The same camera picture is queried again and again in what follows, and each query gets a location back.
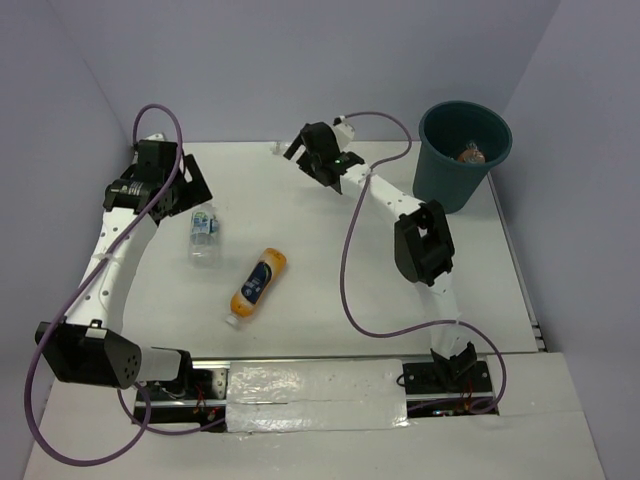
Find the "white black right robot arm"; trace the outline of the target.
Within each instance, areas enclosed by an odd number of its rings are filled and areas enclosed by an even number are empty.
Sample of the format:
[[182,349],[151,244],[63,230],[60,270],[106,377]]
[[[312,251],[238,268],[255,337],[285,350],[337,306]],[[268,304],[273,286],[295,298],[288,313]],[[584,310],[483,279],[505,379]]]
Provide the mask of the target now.
[[452,283],[455,247],[443,207],[409,196],[373,172],[347,146],[354,128],[339,117],[332,125],[307,123],[283,153],[324,187],[356,200],[370,199],[393,230],[394,262],[403,278],[416,286],[421,301],[455,322],[459,311]]

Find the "orange label tea bottle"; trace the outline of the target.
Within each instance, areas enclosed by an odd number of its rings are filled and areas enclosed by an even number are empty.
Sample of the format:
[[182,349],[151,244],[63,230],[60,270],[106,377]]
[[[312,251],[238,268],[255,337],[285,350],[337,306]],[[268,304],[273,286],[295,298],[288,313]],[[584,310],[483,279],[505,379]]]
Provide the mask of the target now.
[[486,157],[478,145],[471,141],[469,142],[461,153],[457,156],[456,160],[460,163],[480,165],[486,163]]

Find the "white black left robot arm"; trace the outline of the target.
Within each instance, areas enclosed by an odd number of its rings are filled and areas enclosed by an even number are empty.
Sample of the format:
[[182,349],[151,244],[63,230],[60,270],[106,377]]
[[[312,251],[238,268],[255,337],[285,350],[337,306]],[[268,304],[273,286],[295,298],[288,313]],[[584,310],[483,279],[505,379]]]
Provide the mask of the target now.
[[57,380],[121,389],[159,383],[177,399],[194,390],[187,351],[145,347],[122,335],[131,285],[160,222],[212,198],[193,155],[175,167],[177,151],[162,134],[138,141],[132,163],[106,187],[100,235],[84,274],[91,283],[44,344]]

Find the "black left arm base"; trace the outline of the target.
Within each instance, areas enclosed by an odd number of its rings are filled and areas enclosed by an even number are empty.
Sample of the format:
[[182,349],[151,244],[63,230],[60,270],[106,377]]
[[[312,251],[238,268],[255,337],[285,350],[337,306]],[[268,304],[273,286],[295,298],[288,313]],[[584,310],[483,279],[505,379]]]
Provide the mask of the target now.
[[146,385],[151,401],[149,426],[159,430],[226,430],[229,367],[194,364],[185,385],[154,382]]

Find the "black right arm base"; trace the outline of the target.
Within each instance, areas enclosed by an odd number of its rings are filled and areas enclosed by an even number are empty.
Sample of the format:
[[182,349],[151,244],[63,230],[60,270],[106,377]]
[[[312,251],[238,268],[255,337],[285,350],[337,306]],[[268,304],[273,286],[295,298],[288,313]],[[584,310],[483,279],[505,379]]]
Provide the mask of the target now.
[[485,361],[477,361],[467,372],[455,380],[441,380],[436,375],[433,362],[410,362],[402,365],[403,372],[399,384],[405,388],[407,395],[437,395],[491,393],[492,382],[488,365]]

